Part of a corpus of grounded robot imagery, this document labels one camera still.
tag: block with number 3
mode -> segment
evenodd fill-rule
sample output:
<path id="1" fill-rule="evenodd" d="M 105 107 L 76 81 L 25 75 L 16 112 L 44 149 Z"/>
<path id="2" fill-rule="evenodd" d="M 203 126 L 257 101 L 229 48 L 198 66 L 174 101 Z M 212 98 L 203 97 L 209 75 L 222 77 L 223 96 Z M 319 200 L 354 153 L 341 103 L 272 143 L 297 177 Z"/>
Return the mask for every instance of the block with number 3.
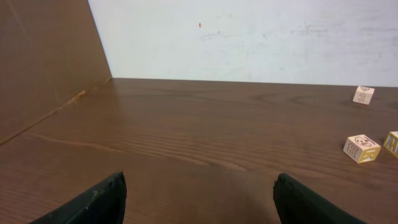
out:
<path id="1" fill-rule="evenodd" d="M 384 148 L 398 157 L 398 131 L 391 131 L 383 144 Z"/>
<path id="2" fill-rule="evenodd" d="M 356 163 L 375 160 L 380 151 L 380 145 L 366 135 L 351 136 L 347 139 L 343 151 Z"/>
<path id="3" fill-rule="evenodd" d="M 371 102 L 373 93 L 374 93 L 373 88 L 359 86 L 356 89 L 353 101 L 355 103 L 362 103 L 365 105 L 369 105 L 369 103 Z"/>

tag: white wall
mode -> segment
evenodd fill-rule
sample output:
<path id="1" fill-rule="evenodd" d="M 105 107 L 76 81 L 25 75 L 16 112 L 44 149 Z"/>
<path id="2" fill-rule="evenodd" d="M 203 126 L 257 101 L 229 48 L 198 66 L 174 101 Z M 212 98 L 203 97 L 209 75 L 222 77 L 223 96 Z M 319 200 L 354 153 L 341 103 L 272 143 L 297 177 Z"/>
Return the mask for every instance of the white wall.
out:
<path id="1" fill-rule="evenodd" d="M 398 86 L 398 0 L 89 2 L 113 77 Z"/>

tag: brown side panel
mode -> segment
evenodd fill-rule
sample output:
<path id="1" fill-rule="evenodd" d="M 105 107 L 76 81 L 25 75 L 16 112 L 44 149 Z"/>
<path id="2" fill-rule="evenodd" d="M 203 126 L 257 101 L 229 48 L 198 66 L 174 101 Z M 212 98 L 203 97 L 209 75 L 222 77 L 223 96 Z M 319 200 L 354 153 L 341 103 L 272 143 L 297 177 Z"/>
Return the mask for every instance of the brown side panel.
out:
<path id="1" fill-rule="evenodd" d="M 64 102 L 111 77 L 87 0 L 10 0 Z"/>
<path id="2" fill-rule="evenodd" d="M 12 9 L 0 0 L 0 142 L 58 105 L 36 59 Z"/>

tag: brown tabletop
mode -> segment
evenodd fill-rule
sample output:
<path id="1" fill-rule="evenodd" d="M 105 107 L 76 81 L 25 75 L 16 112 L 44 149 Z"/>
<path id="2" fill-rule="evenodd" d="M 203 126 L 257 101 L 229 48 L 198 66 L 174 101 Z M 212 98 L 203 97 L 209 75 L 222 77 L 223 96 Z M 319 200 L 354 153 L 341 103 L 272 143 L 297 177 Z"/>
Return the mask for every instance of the brown tabletop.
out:
<path id="1" fill-rule="evenodd" d="M 398 159 L 349 136 L 398 131 L 398 88 L 114 79 L 0 146 L 0 223 L 26 223 L 115 171 L 125 223 L 280 223 L 286 172 L 369 223 L 397 223 Z"/>

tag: number 3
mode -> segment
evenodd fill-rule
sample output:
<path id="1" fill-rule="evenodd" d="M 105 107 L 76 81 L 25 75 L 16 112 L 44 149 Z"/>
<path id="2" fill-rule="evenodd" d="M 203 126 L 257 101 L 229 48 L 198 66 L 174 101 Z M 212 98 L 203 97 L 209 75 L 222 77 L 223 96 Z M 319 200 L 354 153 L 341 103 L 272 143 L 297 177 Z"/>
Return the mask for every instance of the number 3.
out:
<path id="1" fill-rule="evenodd" d="M 359 94 L 360 98 L 358 99 L 359 102 L 363 102 L 365 100 L 365 94 Z"/>

